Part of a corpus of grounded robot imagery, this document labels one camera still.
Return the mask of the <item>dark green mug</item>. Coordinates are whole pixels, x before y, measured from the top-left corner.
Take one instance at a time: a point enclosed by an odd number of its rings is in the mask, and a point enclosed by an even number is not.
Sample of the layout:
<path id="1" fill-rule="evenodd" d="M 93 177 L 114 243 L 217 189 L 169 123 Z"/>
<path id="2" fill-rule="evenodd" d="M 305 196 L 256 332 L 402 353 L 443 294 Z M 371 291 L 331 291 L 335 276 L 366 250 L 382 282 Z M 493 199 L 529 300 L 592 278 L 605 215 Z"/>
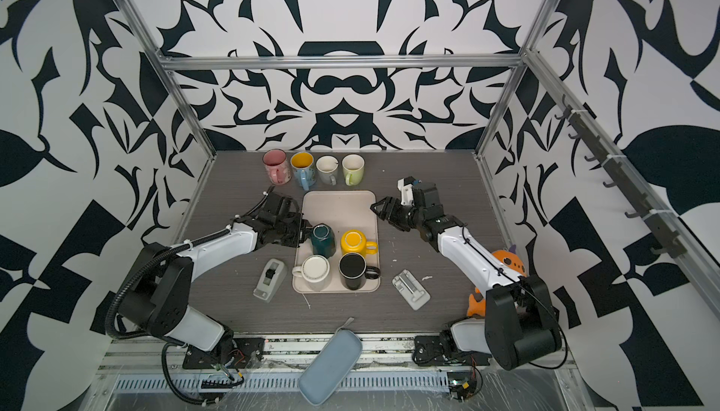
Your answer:
<path id="1" fill-rule="evenodd" d="M 326 223 L 319 223 L 313 227 L 310 242 L 313 253 L 326 259 L 333 257 L 337 251 L 335 233 Z"/>

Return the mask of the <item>pink ceramic mug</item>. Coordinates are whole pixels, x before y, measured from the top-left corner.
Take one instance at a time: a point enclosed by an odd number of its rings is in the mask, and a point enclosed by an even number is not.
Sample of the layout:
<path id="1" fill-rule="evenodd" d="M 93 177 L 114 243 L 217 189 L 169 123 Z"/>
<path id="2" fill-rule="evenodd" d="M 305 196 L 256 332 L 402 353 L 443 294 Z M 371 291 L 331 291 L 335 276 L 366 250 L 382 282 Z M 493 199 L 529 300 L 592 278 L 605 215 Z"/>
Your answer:
<path id="1" fill-rule="evenodd" d="M 274 185 L 284 185 L 292 179 L 292 169 L 285 151 L 275 148 L 266 152 L 262 156 L 262 163 L 270 182 Z"/>

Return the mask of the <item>light blue butterfly mug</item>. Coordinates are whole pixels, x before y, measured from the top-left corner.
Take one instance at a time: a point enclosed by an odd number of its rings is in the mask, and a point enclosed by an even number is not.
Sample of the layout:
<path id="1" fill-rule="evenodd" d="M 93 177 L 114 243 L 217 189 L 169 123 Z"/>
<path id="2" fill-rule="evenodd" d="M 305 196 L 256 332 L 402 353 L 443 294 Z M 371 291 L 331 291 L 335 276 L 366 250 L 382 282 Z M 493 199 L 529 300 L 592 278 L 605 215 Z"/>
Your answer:
<path id="1" fill-rule="evenodd" d="M 306 192 L 309 192 L 316 183 L 315 160 L 309 152 L 298 152 L 290 161 L 294 177 Z"/>

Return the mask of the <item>grey ceramic mug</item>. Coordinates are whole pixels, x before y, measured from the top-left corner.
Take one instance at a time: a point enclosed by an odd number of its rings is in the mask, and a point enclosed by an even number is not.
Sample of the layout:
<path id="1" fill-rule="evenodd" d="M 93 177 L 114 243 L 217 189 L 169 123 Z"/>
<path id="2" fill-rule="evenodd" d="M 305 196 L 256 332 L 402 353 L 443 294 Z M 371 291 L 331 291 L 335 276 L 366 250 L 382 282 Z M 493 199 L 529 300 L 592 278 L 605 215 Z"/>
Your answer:
<path id="1" fill-rule="evenodd" d="M 316 170 L 320 181 L 329 186 L 339 184 L 339 160 L 331 155 L 325 155 L 316 162 Z"/>

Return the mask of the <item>yellow mug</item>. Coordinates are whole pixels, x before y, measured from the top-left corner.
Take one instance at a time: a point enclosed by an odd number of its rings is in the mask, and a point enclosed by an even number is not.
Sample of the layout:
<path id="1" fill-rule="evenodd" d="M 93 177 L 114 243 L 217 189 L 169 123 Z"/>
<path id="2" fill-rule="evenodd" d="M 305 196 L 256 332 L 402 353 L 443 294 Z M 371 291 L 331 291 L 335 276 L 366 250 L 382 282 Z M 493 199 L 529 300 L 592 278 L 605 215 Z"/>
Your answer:
<path id="1" fill-rule="evenodd" d="M 341 236 L 340 247 L 343 255 L 358 254 L 366 257 L 377 255 L 379 251 L 376 242 L 368 241 L 363 232 L 355 229 L 348 230 Z"/>

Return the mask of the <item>black mug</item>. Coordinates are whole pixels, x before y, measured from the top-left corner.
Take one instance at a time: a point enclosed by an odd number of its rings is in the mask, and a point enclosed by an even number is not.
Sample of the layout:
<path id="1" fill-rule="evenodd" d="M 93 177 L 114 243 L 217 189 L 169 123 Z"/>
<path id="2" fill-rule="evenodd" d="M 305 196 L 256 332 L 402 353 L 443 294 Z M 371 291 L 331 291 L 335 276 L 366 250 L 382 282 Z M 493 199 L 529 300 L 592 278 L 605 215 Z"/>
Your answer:
<path id="1" fill-rule="evenodd" d="M 367 280 L 379 280 L 381 271 L 369 266 L 360 253 L 345 253 L 339 261 L 339 274 L 343 285 L 350 291 L 362 288 Z"/>

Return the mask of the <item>light green mug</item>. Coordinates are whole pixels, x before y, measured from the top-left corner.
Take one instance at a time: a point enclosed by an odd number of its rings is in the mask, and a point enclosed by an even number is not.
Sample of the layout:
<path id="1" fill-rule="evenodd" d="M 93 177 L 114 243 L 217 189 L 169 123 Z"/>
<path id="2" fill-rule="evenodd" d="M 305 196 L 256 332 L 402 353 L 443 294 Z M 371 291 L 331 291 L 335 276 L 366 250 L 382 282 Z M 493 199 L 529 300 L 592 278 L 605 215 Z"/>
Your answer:
<path id="1" fill-rule="evenodd" d="M 364 176 L 365 160 L 358 154 L 349 154 L 342 160 L 342 169 L 345 184 L 347 186 L 358 186 Z"/>

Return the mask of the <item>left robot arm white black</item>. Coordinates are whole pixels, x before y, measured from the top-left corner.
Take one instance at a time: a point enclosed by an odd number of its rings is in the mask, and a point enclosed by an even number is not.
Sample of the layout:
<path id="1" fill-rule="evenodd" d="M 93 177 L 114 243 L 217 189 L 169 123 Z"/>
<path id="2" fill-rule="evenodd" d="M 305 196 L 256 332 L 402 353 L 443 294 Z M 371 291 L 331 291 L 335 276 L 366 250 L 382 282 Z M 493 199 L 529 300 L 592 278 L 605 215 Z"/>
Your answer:
<path id="1" fill-rule="evenodd" d="M 309 234 L 311 223 L 297 201 L 268 189 L 258 204 L 215 233 L 173 246 L 149 244 L 112 298 L 105 333 L 115 340 L 153 336 L 204 352 L 228 351 L 230 329 L 189 305 L 193 282 L 266 245 L 297 248 Z"/>

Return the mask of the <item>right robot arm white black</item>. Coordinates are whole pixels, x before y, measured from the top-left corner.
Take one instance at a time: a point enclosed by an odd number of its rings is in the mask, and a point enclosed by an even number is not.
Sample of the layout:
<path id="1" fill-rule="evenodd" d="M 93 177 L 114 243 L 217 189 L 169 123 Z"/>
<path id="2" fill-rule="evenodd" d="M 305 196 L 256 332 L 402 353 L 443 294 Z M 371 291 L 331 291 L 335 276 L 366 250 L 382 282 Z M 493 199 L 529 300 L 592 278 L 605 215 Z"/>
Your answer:
<path id="1" fill-rule="evenodd" d="M 483 317 L 466 317 L 450 326 L 459 351 L 489 354 L 511 371 L 566 349 L 551 294 L 539 276 L 513 270 L 478 242 L 466 223 L 444 211 L 435 184 L 409 177 L 397 187 L 400 197 L 375 202 L 372 212 L 400 231 L 416 230 L 465 274 L 485 302 Z"/>

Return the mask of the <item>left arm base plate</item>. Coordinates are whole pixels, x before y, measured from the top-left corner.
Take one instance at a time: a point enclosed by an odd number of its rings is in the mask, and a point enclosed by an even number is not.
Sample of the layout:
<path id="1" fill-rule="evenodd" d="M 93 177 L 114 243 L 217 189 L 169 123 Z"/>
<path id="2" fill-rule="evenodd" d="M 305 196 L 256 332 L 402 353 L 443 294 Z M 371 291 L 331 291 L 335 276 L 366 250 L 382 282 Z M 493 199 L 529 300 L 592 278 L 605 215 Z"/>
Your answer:
<path id="1" fill-rule="evenodd" d="M 182 367 L 185 370 L 202 370 L 222 364 L 228 369 L 245 369 L 263 359 L 265 344 L 266 339 L 262 337 L 236 337 L 231 330 L 225 330 L 217 345 L 209 351 L 191 345 Z"/>

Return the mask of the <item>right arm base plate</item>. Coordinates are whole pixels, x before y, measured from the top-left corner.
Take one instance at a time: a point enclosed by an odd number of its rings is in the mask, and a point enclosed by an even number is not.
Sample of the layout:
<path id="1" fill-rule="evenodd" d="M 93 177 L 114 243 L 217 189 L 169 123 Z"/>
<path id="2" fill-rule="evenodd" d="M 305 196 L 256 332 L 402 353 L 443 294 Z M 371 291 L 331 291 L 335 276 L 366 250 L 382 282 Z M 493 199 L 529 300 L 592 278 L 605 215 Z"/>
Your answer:
<path id="1" fill-rule="evenodd" d="M 414 337 L 412 362 L 418 366 L 489 366 L 490 360 L 490 354 L 461 351 L 449 328 L 438 335 Z"/>

